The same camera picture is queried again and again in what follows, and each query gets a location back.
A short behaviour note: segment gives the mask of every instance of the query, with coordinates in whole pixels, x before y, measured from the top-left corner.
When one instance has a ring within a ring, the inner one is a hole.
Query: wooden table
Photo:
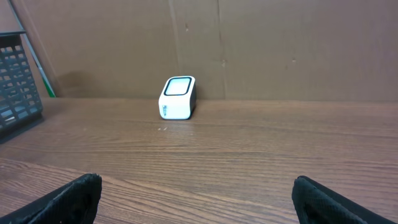
[[[0,215],[87,172],[96,223],[297,223],[307,175],[398,222],[398,103],[43,99],[45,121],[0,147]]]

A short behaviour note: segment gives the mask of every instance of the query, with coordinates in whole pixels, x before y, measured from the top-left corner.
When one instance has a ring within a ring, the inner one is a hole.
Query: plastic crate
[[[43,110],[21,34],[0,32],[0,134],[34,120]]]

